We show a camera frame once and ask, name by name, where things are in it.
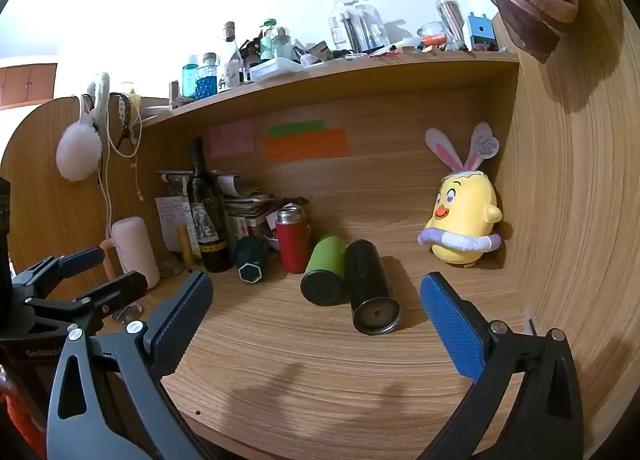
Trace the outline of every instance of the red thermos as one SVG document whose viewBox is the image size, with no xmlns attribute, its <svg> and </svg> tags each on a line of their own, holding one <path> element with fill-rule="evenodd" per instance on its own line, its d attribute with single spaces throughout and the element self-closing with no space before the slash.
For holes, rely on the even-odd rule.
<svg viewBox="0 0 640 460">
<path fill-rule="evenodd" d="M 286 205 L 278 211 L 276 235 L 284 268 L 294 274 L 302 274 L 311 254 L 309 229 L 302 207 Z"/>
</svg>

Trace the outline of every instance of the green sticky note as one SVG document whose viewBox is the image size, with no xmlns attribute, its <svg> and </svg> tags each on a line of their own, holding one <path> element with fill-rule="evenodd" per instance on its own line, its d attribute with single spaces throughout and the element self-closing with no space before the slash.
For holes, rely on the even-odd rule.
<svg viewBox="0 0 640 460">
<path fill-rule="evenodd" d="M 267 128 L 267 138 L 276 136 L 300 135 L 324 131 L 324 120 L 309 120 L 308 122 L 289 122 L 287 124 L 270 125 Z"/>
</svg>

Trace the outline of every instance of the white pom-pom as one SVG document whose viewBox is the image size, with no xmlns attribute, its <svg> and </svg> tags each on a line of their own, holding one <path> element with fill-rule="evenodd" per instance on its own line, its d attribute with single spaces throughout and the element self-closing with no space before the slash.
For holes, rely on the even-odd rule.
<svg viewBox="0 0 640 460">
<path fill-rule="evenodd" d="M 71 182 L 84 180 L 100 164 L 102 141 L 92 125 L 75 122 L 66 128 L 56 151 L 60 174 Z"/>
</svg>

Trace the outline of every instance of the screw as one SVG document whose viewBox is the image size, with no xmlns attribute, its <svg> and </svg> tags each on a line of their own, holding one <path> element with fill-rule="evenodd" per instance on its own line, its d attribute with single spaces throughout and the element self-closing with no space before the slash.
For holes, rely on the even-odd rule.
<svg viewBox="0 0 640 460">
<path fill-rule="evenodd" d="M 79 328 L 75 328 L 69 332 L 69 339 L 72 341 L 78 341 L 80 337 L 82 337 L 82 330 Z"/>
<path fill-rule="evenodd" d="M 491 323 L 491 331 L 494 334 L 506 334 L 508 329 L 507 323 L 502 321 L 492 321 Z"/>
<path fill-rule="evenodd" d="M 143 326 L 142 321 L 132 321 L 127 325 L 127 332 L 130 334 L 137 334 L 142 330 Z"/>
<path fill-rule="evenodd" d="M 553 330 L 551 330 L 551 337 L 553 337 L 556 341 L 564 341 L 566 339 L 564 332 L 558 328 L 554 328 Z"/>
</svg>

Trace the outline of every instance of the cabinet door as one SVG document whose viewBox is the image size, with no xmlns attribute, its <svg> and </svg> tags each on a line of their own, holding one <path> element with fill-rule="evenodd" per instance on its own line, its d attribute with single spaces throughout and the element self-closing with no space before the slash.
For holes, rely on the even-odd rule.
<svg viewBox="0 0 640 460">
<path fill-rule="evenodd" d="M 2 104 L 2 90 L 4 90 L 5 77 L 6 77 L 6 68 L 0 68 L 0 104 Z"/>
<path fill-rule="evenodd" d="M 0 106 L 27 102 L 30 75 L 30 66 L 12 66 L 11 68 L 6 69 L 4 87 L 2 87 L 2 102 L 0 102 Z"/>
<path fill-rule="evenodd" d="M 28 101 L 53 98 L 56 66 L 56 64 L 34 64 L 31 66 Z"/>
</svg>

